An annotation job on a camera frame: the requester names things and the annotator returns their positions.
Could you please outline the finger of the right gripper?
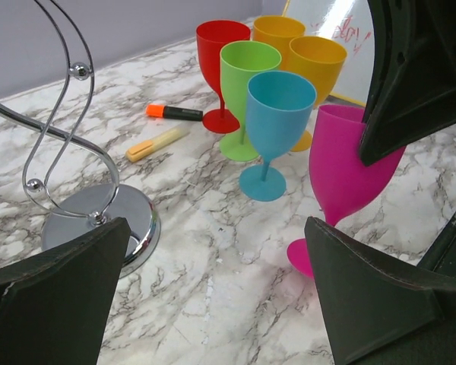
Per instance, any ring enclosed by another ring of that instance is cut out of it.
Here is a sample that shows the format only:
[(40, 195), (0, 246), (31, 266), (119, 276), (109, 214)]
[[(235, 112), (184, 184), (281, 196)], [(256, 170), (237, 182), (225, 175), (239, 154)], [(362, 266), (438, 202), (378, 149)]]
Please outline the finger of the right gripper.
[(370, 1), (375, 39), (359, 158), (456, 124), (456, 0)]

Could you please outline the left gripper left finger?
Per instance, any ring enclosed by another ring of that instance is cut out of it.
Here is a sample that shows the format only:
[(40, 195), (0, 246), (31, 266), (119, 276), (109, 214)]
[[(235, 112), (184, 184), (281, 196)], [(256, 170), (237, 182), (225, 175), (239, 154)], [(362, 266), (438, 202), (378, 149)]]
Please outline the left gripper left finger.
[(131, 229), (118, 217), (0, 268), (0, 364), (95, 364)]

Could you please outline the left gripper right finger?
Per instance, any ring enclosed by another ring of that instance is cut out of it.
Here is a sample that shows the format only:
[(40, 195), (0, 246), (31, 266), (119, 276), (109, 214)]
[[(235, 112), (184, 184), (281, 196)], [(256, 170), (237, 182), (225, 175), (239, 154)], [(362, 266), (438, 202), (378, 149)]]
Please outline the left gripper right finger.
[(456, 364), (456, 278), (319, 218), (308, 218), (305, 235), (336, 364)]

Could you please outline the yellow wine glass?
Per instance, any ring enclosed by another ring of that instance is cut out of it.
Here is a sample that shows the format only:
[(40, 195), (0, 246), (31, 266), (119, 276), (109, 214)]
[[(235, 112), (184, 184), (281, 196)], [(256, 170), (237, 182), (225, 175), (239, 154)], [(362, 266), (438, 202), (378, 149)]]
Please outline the yellow wine glass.
[(313, 109), (333, 90), (346, 58), (346, 49), (330, 39), (300, 36), (290, 41), (287, 71), (304, 77), (315, 87)]
[(282, 55), (289, 50), (290, 41), (305, 34), (303, 23), (282, 15), (264, 15), (253, 23), (253, 40), (267, 43)]

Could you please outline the pink wine glass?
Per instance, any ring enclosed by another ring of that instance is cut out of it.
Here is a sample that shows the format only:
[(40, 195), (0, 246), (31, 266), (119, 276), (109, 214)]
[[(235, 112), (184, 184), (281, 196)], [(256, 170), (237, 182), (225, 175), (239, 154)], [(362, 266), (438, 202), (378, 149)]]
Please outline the pink wine glass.
[(399, 148), (371, 166), (359, 159), (359, 143), (366, 128), (365, 110), (325, 104), (318, 108), (309, 178), (325, 222), (335, 226), (372, 202), (390, 182), (405, 148)]

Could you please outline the blue wine glass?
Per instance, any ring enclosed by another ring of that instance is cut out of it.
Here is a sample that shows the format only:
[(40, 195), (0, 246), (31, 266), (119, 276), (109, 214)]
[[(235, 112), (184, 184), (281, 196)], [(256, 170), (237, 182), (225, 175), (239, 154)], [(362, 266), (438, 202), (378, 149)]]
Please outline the blue wine glass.
[(239, 187), (249, 198), (271, 202), (286, 191), (271, 161), (289, 152), (306, 130), (317, 92), (306, 78), (289, 71), (265, 71), (248, 82), (245, 127), (261, 163), (242, 171)]

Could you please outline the green wine glass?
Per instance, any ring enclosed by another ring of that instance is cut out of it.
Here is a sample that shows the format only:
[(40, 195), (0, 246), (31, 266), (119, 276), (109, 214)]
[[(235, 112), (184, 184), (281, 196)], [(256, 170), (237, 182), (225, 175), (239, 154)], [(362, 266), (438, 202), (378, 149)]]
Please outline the green wine glass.
[(239, 128), (220, 139), (220, 152), (230, 160), (246, 162), (258, 157), (245, 131), (248, 82), (264, 71), (280, 67), (282, 56), (273, 46), (253, 40), (228, 43), (220, 51), (220, 86), (226, 108)]

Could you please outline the red wine glass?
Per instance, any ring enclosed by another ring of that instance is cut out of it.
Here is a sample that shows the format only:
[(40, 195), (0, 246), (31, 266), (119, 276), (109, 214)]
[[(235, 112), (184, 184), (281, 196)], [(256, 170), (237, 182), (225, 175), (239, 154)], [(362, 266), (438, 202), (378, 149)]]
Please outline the red wine glass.
[(201, 73), (210, 88), (217, 94), (220, 107), (204, 114), (202, 123), (217, 134), (228, 134), (239, 128), (236, 117), (225, 107), (220, 86), (220, 51), (228, 43), (250, 40), (250, 28), (238, 21), (213, 20), (198, 25), (196, 40)]

